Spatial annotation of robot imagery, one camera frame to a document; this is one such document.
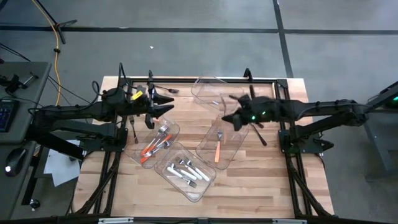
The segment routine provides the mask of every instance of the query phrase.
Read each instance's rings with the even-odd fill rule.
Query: yellow cable
[[[56,50],[59,50],[59,40],[58,40],[58,35],[57,35],[57,31],[55,30],[54,26],[52,25],[50,19],[47,17],[47,15],[43,12],[42,8],[36,3],[35,0],[32,0],[32,2],[36,5],[36,7],[40,10],[40,12],[43,14],[43,16],[45,17],[45,19],[47,20],[47,22],[49,22],[52,30],[54,31],[54,35],[55,35],[55,40],[57,41],[57,46],[56,46]],[[57,80],[59,83],[58,86],[58,96],[57,96],[57,102],[55,103],[56,105],[58,105],[58,103],[60,102],[60,97],[61,97],[61,80],[60,80],[60,75],[58,74],[58,52],[55,52],[55,61],[54,61],[54,70],[55,70],[55,74],[57,74]]]

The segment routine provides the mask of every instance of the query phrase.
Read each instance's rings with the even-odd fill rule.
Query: computer mouse
[[[15,177],[19,174],[24,165],[25,155],[26,149],[21,147],[13,149],[10,154],[8,154],[6,166],[4,168],[8,177]]]

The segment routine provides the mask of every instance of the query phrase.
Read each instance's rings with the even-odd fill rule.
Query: clear plastic container
[[[194,170],[198,169],[198,173],[202,172],[207,177],[207,180],[205,180],[203,177],[202,180],[192,180],[188,176],[184,175],[184,172],[188,172],[190,175],[193,175],[193,172],[190,172],[183,164],[179,164],[180,159],[183,159],[185,163],[187,163],[187,161],[191,161],[193,165],[191,168]],[[195,185],[195,187],[189,185],[187,180],[183,180],[172,173],[170,168],[168,168],[171,166],[171,164],[174,164],[177,168],[177,172],[183,174],[187,180],[191,181],[190,184]],[[155,165],[155,171],[176,189],[178,189],[182,194],[184,194],[184,196],[186,196],[186,198],[188,198],[191,202],[199,201],[206,192],[207,188],[216,178],[216,171],[214,168],[206,165],[203,161],[186,150],[179,142],[173,143],[171,145],[169,153]]]
[[[159,132],[161,127],[167,127],[167,129]],[[143,168],[150,169],[169,152],[171,144],[178,140],[179,132],[180,127],[176,123],[162,118],[159,122],[155,122],[154,129],[143,128],[137,136],[138,144],[135,144],[134,140],[131,141],[130,144],[126,146],[124,153]],[[148,159],[144,159],[144,150],[147,146],[149,146],[149,150],[147,151],[150,151],[151,146],[155,146],[154,150],[156,150],[156,146],[162,143],[170,134],[171,137],[167,140],[167,142],[170,143],[169,146],[161,147],[153,155],[148,157]]]
[[[215,161],[216,149],[218,145],[218,134],[221,131],[220,156],[218,162]],[[248,134],[248,126],[239,131],[234,131],[233,125],[217,117],[202,142],[198,145],[196,153],[207,164],[220,170],[229,166],[238,149],[241,147],[244,138]]]
[[[229,95],[240,97],[243,89],[228,84],[216,77],[199,77],[191,88],[195,102],[219,114],[233,113],[238,107],[238,101]]]

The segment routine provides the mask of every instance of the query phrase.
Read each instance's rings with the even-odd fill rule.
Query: wooden table
[[[304,80],[291,78],[287,81],[290,98],[307,102]],[[115,87],[116,84],[117,77],[104,77],[101,88],[107,90]],[[175,108],[167,112],[165,116],[180,126],[178,141],[195,153],[196,146],[211,127],[216,114],[194,102],[190,91],[192,83],[161,85],[180,90],[179,94],[172,95],[157,88],[161,95],[175,98],[173,102]],[[249,93],[247,84],[235,85]],[[254,87],[257,95],[274,97],[272,85],[256,84]],[[311,118],[303,118],[297,124],[311,122]],[[136,121],[136,126],[136,130],[142,128],[143,131],[147,131],[143,122]],[[259,129],[268,142],[267,147],[262,146],[254,131],[250,131],[229,167],[226,170],[217,171],[215,181],[197,203],[190,202],[153,169],[143,169],[123,153],[112,216],[293,218],[285,157],[280,152],[277,139],[279,129],[279,123],[264,123],[264,129]],[[129,132],[128,141],[132,142],[131,132]],[[75,210],[88,200],[97,187],[103,157],[103,152],[94,152],[85,159],[73,202]],[[325,171],[320,159],[312,154],[304,154],[302,157],[309,189],[326,211],[333,213]],[[300,208],[304,211],[301,190],[297,192]]]

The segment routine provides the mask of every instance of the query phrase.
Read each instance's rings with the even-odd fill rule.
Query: paper
[[[68,140],[68,142],[77,146],[80,143],[77,140]],[[50,149],[44,167],[44,174],[52,174],[54,186],[58,186],[79,176],[79,162],[77,159],[71,161],[68,156]]]

